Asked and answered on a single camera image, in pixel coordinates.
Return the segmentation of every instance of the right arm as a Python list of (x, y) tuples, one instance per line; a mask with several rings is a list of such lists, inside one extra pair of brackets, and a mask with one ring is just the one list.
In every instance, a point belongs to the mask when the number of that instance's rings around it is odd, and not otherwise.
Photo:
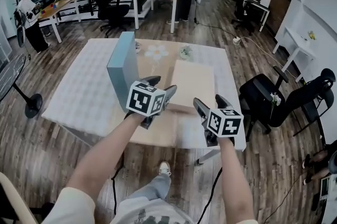
[(222, 191), (227, 224), (253, 220), (253, 196), (232, 142), (218, 138), (222, 163)]

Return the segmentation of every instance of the black cable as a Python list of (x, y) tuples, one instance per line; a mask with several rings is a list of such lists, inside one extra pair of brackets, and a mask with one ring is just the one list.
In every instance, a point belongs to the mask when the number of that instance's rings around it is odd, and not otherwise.
[(222, 172), (222, 167), (221, 167), (220, 171), (217, 173), (217, 176), (216, 176), (215, 181), (214, 181), (213, 186), (212, 186), (212, 191), (211, 191), (210, 199), (209, 199), (207, 205), (205, 206), (204, 211), (202, 212), (201, 217), (200, 217), (200, 219), (199, 219), (199, 221), (198, 221), (197, 224), (199, 224), (200, 221), (202, 220), (202, 218), (203, 218), (203, 216), (204, 216), (204, 214), (205, 214), (205, 212), (206, 212), (206, 210), (207, 210), (207, 207), (210, 205), (210, 203), (211, 203), (211, 201), (212, 201), (213, 194), (214, 194), (214, 188), (215, 188), (215, 186), (216, 186), (217, 180), (218, 180), (219, 177), (220, 177), (221, 172)]
[(288, 193), (285, 195), (285, 197), (284, 197), (283, 201), (281, 202), (281, 204), (275, 209), (274, 212), (272, 212), (272, 213), (265, 219), (265, 221), (264, 221), (263, 224), (265, 224), (265, 223), (267, 222), (267, 220), (268, 220), (273, 214), (276, 213), (276, 211), (281, 207), (281, 205), (283, 205), (285, 199), (286, 199), (287, 196), (289, 195), (289, 193), (290, 193), (290, 191), (292, 190), (293, 186), (296, 184), (296, 182), (299, 180), (299, 178), (300, 178), (302, 175), (304, 175), (305, 173), (307, 173), (307, 172), (304, 172), (304, 173), (300, 174), (300, 176), (298, 176), (298, 178), (295, 180), (295, 182), (294, 182), (294, 183), (292, 184), (292, 186), (290, 187)]
[(122, 156), (121, 156), (121, 163), (120, 163), (120, 166), (118, 167), (115, 175), (113, 176), (113, 178), (111, 178), (112, 180), (112, 189), (114, 191), (114, 200), (115, 200), (115, 207), (114, 207), (114, 214), (116, 215), (116, 208), (117, 208), (117, 200), (116, 200), (116, 189), (115, 189), (115, 178), (116, 176), (118, 175), (118, 173), (120, 172), (120, 170), (122, 170), (124, 166), (124, 152), (122, 153)]
[(200, 22), (198, 22), (197, 24), (198, 24), (198, 25), (203, 25), (203, 26), (205, 26), (205, 27), (210, 27), (210, 28), (219, 28), (219, 29), (222, 29), (224, 32), (226, 32), (226, 33), (228, 33), (228, 34), (231, 34), (231, 35), (233, 35), (233, 36), (234, 36), (234, 38), (236, 38), (236, 36), (235, 36), (234, 34), (232, 34), (232, 33), (228, 32), (228, 31), (224, 30), (224, 29), (223, 29), (223, 28), (221, 28), (221, 27), (216, 27), (216, 26), (211, 26), (211, 25), (204, 25), (204, 24), (202, 24), (202, 23), (200, 23)]

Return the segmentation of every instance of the white cable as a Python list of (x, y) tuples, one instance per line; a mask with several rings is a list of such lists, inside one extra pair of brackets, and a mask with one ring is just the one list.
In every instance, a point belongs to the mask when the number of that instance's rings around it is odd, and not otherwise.
[[(233, 45), (236, 45), (236, 46), (239, 46), (240, 43), (241, 43), (241, 39), (248, 39), (248, 40), (251, 40), (250, 38), (248, 37), (241, 37), (239, 40), (236, 40), (234, 41), (235, 39), (233, 39)], [(275, 58), (273, 58), (270, 54), (268, 54), (266, 51), (264, 51), (256, 42), (254, 42), (253, 40), (251, 40), (260, 50), (262, 50), (265, 54), (267, 54), (268, 56), (270, 56), (274, 61), (276, 61), (277, 64), (279, 64), (282, 68), (284, 67), (281, 63), (279, 63)], [(291, 74), (290, 71), (286, 70), (292, 77), (294, 77), (295, 79), (297, 79), (297, 77), (293, 76)]]

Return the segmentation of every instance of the cable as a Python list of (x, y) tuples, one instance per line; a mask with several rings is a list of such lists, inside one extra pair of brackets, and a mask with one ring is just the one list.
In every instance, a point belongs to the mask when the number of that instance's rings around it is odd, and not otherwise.
[(121, 155), (121, 163), (120, 163), (120, 166), (118, 167), (115, 175), (113, 176), (113, 178), (111, 178), (112, 180), (112, 189), (114, 191), (114, 200), (115, 200), (115, 207), (114, 207), (114, 214), (116, 215), (116, 208), (117, 208), (117, 200), (116, 200), (116, 188), (115, 188), (115, 178), (116, 176), (118, 175), (118, 173), (120, 172), (120, 170), (122, 170), (124, 166), (124, 152), (122, 153)]
[(202, 220), (202, 218), (203, 218), (203, 216), (204, 216), (204, 214), (205, 214), (205, 212), (206, 212), (206, 210), (207, 210), (207, 207), (210, 205), (210, 203), (211, 203), (211, 201), (212, 201), (213, 194), (214, 194), (214, 188), (215, 188), (215, 186), (216, 186), (217, 180), (219, 179), (219, 176), (220, 176), (221, 172), (222, 172), (222, 168), (221, 168), (220, 171), (217, 173), (217, 176), (216, 176), (215, 181), (214, 181), (213, 186), (212, 186), (212, 191), (211, 191), (210, 199), (209, 199), (207, 205), (205, 206), (204, 211), (202, 212), (201, 217), (200, 217), (200, 219), (199, 219), (199, 221), (198, 221), (197, 224), (200, 224), (200, 221)]
[(205, 27), (222, 29), (224, 32), (226, 32), (226, 33), (228, 33), (228, 34), (231, 34), (231, 35), (233, 35), (233, 36), (236, 38), (236, 35), (234, 35), (234, 34), (228, 32), (228, 31), (224, 30), (224, 29), (221, 28), (221, 27), (216, 27), (216, 26), (211, 26), (211, 25), (204, 25), (204, 24), (202, 24), (202, 23), (200, 23), (200, 22), (197, 22), (197, 24), (198, 24), (198, 25), (203, 25), (203, 26), (205, 26)]
[[(238, 43), (236, 44), (234, 41), (233, 41), (233, 45), (236, 45), (236, 46), (239, 46), (240, 45), (240, 43), (241, 43), (241, 39), (243, 39), (243, 38), (245, 38), (245, 39), (248, 39), (248, 40), (251, 40), (250, 38), (248, 38), (248, 37), (241, 37), (240, 39), (239, 39), (239, 41), (238, 41)], [(265, 54), (267, 54), (268, 56), (270, 56), (274, 61), (276, 61), (276, 63), (277, 64), (279, 64), (282, 68), (284, 67), (280, 62), (278, 62), (275, 58), (273, 58), (270, 54), (268, 54), (265, 50), (263, 50), (256, 42), (254, 42), (253, 40), (251, 40), (262, 52), (264, 52)], [(292, 74), (291, 74), (291, 72), (290, 71), (288, 71), (288, 70), (286, 70), (286, 72), (288, 72), (292, 77), (294, 77), (295, 79), (297, 79), (295, 76), (293, 76)]]
[(265, 224), (265, 223), (267, 222), (267, 220), (268, 220), (273, 214), (276, 213), (276, 211), (281, 207), (281, 205), (283, 205), (285, 199), (286, 199), (287, 196), (289, 195), (289, 193), (290, 193), (290, 191), (292, 190), (293, 186), (296, 184), (296, 182), (299, 180), (299, 178), (300, 178), (302, 175), (304, 175), (305, 173), (306, 173), (306, 171), (305, 171), (304, 173), (300, 174), (300, 176), (297, 177), (297, 179), (295, 180), (295, 182), (291, 185), (291, 187), (290, 187), (288, 193), (285, 195), (285, 197), (284, 197), (283, 201), (281, 202), (281, 204), (275, 209), (274, 212), (272, 212), (272, 213), (265, 219), (265, 221), (264, 221), (263, 224)]

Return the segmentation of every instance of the round table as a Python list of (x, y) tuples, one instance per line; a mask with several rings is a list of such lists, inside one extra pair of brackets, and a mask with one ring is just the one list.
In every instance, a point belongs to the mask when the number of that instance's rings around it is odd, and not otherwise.
[(23, 92), (15, 83), (21, 74), (25, 62), (25, 55), (17, 55), (5, 66), (5, 68), (0, 73), (0, 101), (3, 100), (10, 89), (14, 87), (27, 103), (25, 107), (26, 117), (33, 118), (38, 114), (42, 107), (42, 96), (40, 94), (34, 94), (31, 98), (28, 98), (25, 94), (23, 94)]

